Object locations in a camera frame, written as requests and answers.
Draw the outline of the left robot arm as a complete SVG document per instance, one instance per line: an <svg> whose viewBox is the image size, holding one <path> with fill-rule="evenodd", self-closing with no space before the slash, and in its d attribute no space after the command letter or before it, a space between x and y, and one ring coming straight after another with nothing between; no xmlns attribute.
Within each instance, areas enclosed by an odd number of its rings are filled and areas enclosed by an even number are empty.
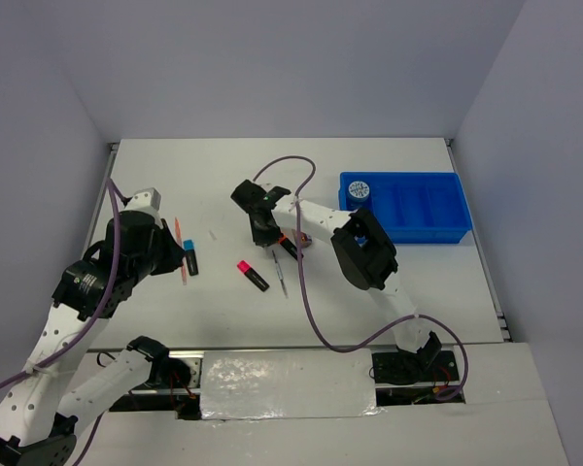
<svg viewBox="0 0 583 466"><path fill-rule="evenodd" d="M0 403L0 464L63 465L79 437L132 389L187 387L190 367L162 343L139 336L97 375L70 385L92 340L149 275L171 273L182 249L151 209L120 213L106 236L63 273L24 378Z"/></svg>

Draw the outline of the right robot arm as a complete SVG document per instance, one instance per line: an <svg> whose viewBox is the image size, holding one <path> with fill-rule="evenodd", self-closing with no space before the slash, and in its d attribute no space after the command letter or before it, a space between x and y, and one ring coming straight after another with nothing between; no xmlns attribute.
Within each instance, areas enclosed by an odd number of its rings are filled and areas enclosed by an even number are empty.
<svg viewBox="0 0 583 466"><path fill-rule="evenodd" d="M442 344L403 289L395 246L373 213L366 208L331 209L281 186L266 189L250 180L241 182L230 198L249 216L258 246L272 246L285 230L293 230L332 247L347 282L368 292L379 310L395 322L389 326L396 356L388 366L388 383L418 383L436 369Z"/></svg>

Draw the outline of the orange clear pen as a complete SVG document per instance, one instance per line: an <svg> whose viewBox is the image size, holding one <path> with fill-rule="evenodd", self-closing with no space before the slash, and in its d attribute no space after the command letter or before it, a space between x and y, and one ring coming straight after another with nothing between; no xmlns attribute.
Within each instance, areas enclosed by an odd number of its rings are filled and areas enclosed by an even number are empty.
<svg viewBox="0 0 583 466"><path fill-rule="evenodd" d="M175 230L175 239L176 239L178 246L180 247L181 254L182 254L181 267L180 267L182 284L183 284L183 286L186 286L188 284L188 271L187 271L187 264L186 264L186 256L185 256L185 249L184 249L183 239L182 239L182 234L181 234L181 224L179 222L179 219L176 216L174 217L174 230Z"/></svg>

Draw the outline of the blue round tape tin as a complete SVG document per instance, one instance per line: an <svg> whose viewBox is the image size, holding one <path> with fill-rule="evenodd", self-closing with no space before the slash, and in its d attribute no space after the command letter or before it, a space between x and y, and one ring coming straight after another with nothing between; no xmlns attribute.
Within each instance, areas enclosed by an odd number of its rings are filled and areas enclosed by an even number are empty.
<svg viewBox="0 0 583 466"><path fill-rule="evenodd" d="M365 181L353 181L347 188L347 199L353 209L365 205L370 200L370 185Z"/></svg>

